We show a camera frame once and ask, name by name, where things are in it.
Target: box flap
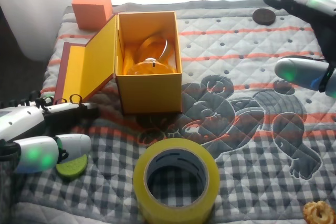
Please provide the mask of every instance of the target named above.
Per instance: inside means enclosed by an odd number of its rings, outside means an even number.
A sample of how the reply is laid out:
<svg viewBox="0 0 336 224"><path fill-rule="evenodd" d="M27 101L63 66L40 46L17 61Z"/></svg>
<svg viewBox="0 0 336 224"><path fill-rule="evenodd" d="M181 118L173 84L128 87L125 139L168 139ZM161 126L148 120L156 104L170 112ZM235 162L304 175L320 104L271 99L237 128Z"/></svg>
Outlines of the box flap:
<svg viewBox="0 0 336 224"><path fill-rule="evenodd" d="M69 101L72 94L87 101L112 79L116 29L117 16L113 15L86 45L64 44L55 101L61 98ZM78 97L73 98L73 102L78 101Z"/></svg>

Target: open box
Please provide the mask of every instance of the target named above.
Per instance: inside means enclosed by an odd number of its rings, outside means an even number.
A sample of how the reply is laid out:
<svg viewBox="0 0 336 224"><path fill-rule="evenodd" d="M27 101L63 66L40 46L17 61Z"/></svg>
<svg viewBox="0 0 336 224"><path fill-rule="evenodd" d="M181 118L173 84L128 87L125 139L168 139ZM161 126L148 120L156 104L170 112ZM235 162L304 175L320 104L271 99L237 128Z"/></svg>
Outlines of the open box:
<svg viewBox="0 0 336 224"><path fill-rule="evenodd" d="M123 75L125 52L164 31L174 45L176 73ZM64 44L55 101L87 101L115 75L124 114L181 112L182 64L175 12L113 15L86 44Z"/></svg>

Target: quilted mat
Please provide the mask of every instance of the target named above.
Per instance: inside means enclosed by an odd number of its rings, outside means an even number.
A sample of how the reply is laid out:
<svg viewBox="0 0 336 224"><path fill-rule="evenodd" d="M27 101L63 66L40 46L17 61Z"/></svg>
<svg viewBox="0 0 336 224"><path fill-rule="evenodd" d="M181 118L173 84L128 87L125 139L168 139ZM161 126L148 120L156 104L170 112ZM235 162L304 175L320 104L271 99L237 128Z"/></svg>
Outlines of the quilted mat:
<svg viewBox="0 0 336 224"><path fill-rule="evenodd" d="M144 223L133 170L146 147L170 137L201 144L217 163L220 190L209 223L305 223L309 201L336 208L335 100L274 73L281 57L322 57L310 25L283 10L262 26L251 18L255 7L194 7L176 10L183 113L124 118L112 80L91 99L102 117L73 130L92 139L85 173L71 182L55 169L27 176L14 222ZM78 29L68 8L44 95L54 94L64 42L85 44L92 35ZM170 206L190 204L201 191L192 175L169 167L151 186Z"/></svg>

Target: orange block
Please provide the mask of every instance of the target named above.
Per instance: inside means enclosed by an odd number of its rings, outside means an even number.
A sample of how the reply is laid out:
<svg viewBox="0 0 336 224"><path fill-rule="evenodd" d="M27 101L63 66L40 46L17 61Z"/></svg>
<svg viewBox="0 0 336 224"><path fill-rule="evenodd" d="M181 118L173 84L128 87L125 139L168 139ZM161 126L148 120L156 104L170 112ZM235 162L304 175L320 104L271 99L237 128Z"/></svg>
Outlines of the orange block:
<svg viewBox="0 0 336 224"><path fill-rule="evenodd" d="M111 0L72 0L79 29L100 30L112 16Z"/></svg>

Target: dark floor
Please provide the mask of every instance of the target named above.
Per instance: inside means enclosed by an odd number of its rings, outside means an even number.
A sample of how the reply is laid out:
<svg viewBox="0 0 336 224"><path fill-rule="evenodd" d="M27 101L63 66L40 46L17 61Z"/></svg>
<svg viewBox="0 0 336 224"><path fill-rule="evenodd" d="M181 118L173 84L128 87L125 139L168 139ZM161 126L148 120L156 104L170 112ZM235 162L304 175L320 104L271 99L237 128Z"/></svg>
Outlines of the dark floor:
<svg viewBox="0 0 336 224"><path fill-rule="evenodd" d="M46 65L23 55L0 8L0 101L20 100L41 90Z"/></svg>

